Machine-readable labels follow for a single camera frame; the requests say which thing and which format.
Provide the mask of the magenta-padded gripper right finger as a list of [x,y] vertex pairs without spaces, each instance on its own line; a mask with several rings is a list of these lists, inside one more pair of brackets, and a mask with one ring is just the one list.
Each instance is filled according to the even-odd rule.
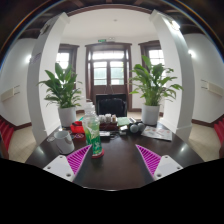
[[161,178],[182,169],[182,166],[169,155],[159,156],[153,151],[138,144],[136,144],[136,148],[154,181],[160,180]]

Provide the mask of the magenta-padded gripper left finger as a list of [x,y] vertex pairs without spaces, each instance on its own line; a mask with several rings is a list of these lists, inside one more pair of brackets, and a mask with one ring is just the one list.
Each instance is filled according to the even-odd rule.
[[87,145],[72,152],[68,156],[59,155],[46,165],[44,170],[72,182],[77,176],[91,148],[91,145]]

